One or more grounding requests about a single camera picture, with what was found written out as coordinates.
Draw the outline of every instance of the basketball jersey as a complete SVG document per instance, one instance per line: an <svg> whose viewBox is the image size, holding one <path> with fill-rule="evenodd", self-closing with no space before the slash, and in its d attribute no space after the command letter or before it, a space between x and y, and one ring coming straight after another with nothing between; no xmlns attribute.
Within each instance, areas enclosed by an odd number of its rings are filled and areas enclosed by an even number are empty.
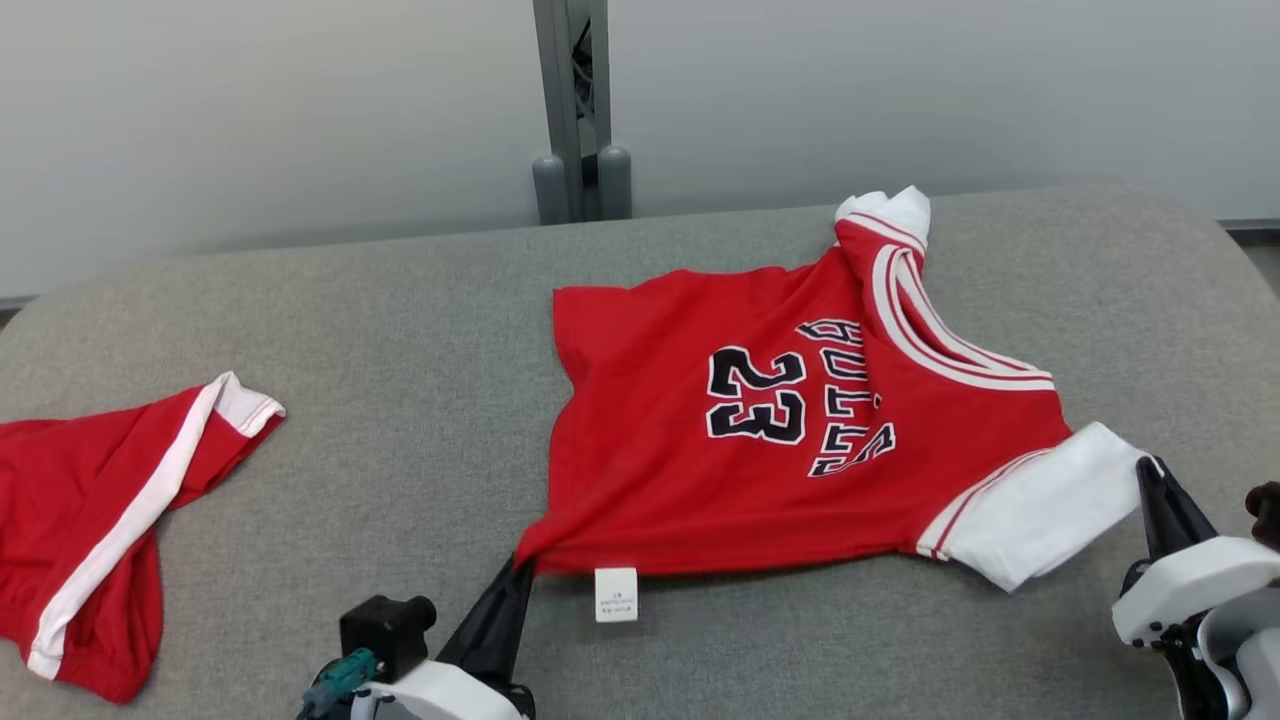
<svg viewBox="0 0 1280 720"><path fill-rule="evenodd" d="M164 628L152 525L283 418L224 373L132 410L0 424L0 637L42 678L132 700Z"/></svg>
<svg viewBox="0 0 1280 720"><path fill-rule="evenodd" d="M1129 514L1143 454L1073 433L1048 373L942 323L928 229L915 188L873 193L804 268L556 291L573 396L517 562L652 575L899 551L1012 591Z"/></svg>

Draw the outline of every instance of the clothing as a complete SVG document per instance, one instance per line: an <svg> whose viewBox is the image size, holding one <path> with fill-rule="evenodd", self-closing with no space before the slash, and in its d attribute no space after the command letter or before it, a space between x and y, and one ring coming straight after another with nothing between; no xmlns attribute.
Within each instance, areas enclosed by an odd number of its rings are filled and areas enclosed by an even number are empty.
<svg viewBox="0 0 1280 720"><path fill-rule="evenodd" d="M982 350L922 284L929 202L850 197L804 268L556 292L573 397L540 573L750 570L899 551L1012 591L1138 503L1143 455L1073 434L1052 377Z"/></svg>
<svg viewBox="0 0 1280 720"><path fill-rule="evenodd" d="M0 635L33 673L128 702L164 626L152 525L284 418L232 373L76 420L0 424Z"/></svg>

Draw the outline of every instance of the white clothing tag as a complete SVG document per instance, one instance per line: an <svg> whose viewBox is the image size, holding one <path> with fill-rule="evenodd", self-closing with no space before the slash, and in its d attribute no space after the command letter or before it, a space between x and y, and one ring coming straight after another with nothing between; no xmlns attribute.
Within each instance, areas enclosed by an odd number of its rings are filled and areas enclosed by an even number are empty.
<svg viewBox="0 0 1280 720"><path fill-rule="evenodd" d="M595 569L595 621L631 623L640 619L640 591L635 568Z"/></svg>

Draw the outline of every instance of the gray table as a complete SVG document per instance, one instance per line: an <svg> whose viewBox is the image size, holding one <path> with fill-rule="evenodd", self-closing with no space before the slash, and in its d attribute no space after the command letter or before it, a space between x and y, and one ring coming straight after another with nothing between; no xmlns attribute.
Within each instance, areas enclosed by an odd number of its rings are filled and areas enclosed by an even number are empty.
<svg viewBox="0 0 1280 720"><path fill-rule="evenodd" d="M570 393L553 287L673 268L799 265L832 208L248 252L44 297L0 333L0 421L147 402L234 369L288 421L160 525L166 626L129 707L0 650L3 712L292 717L372 593L431 596L438 648L544 509ZM1162 454L1224 532L1280 466L1280 304L1206 219L1143 191L942 197L927 281L961 336L1052 370L1073 425ZM541 716L1171 717L1158 660L1110 603L1144 551L1130 518L1006 596L886 556L641 583L641 620L593 623L586 579L535 585L517 680Z"/></svg>

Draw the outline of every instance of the white wall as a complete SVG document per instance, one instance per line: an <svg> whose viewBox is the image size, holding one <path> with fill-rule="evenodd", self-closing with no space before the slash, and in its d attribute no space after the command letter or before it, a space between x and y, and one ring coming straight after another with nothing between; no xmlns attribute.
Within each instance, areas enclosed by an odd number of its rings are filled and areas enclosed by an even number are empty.
<svg viewBox="0 0 1280 720"><path fill-rule="evenodd" d="M1280 217L1275 0L616 0L637 215L1123 182Z"/></svg>
<svg viewBox="0 0 1280 720"><path fill-rule="evenodd" d="M187 252L536 224L530 0L0 4L0 299Z"/></svg>

